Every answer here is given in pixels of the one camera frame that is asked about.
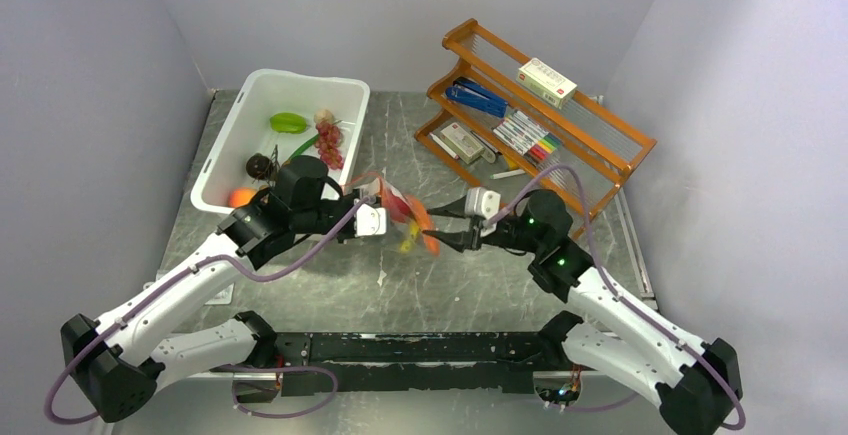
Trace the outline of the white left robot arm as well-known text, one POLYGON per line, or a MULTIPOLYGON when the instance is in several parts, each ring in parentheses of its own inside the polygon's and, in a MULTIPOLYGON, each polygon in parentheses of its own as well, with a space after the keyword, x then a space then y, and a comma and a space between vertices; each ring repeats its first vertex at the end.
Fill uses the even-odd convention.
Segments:
POLYGON ((360 191, 324 197, 332 186, 327 165, 301 155, 274 182, 235 208, 183 262, 131 300, 96 318, 76 315, 61 328, 65 367, 107 423, 137 412, 157 392, 211 369, 295 371, 277 347, 276 331, 246 311, 210 329, 176 335, 176 327, 236 280, 261 282, 259 269, 300 241, 382 235, 387 213, 360 191))

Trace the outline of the red apple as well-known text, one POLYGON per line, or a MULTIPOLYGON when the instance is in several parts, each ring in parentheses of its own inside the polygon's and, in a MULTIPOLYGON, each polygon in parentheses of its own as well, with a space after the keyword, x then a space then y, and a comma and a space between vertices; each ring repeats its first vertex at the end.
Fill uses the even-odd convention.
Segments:
POLYGON ((405 224, 411 216, 411 209, 402 195, 398 195, 393 189, 383 187, 381 189, 381 204, 387 210, 393 223, 405 224))

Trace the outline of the yellow banana bunch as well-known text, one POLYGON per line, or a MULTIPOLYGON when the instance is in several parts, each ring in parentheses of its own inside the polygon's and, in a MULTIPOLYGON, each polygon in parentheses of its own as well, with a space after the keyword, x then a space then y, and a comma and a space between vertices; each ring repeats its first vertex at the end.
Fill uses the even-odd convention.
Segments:
POLYGON ((406 224, 405 235, 398 246, 398 252, 401 254, 412 252, 418 245, 420 235, 421 228, 418 223, 414 219, 409 220, 406 224))

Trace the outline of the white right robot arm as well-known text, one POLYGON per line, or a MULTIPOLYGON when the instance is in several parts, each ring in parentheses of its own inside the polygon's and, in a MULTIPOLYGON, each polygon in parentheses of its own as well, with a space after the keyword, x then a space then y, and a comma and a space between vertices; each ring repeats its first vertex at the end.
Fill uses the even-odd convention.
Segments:
POLYGON ((545 327, 542 361, 553 369, 573 362, 607 375, 655 406, 676 434, 721 428, 742 397, 735 349, 673 324, 601 271, 570 238, 573 219, 555 192, 531 190, 520 213, 496 220, 500 201, 492 190, 473 188, 427 211, 464 218, 468 229, 427 234, 458 252, 490 245, 532 255, 532 279, 566 307, 545 327))

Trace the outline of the clear zip bag orange zipper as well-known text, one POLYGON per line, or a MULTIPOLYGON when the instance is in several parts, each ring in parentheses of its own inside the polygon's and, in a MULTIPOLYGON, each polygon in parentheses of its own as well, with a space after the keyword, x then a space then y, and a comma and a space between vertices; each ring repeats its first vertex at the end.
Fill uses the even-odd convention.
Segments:
POLYGON ((439 242, 428 235, 434 230, 431 216, 423 203, 409 193, 403 193, 384 176, 375 171, 366 172, 342 185, 345 194, 359 190, 362 195, 374 196, 376 204, 386 209, 389 239, 396 250, 404 255, 433 257, 440 254, 439 242))

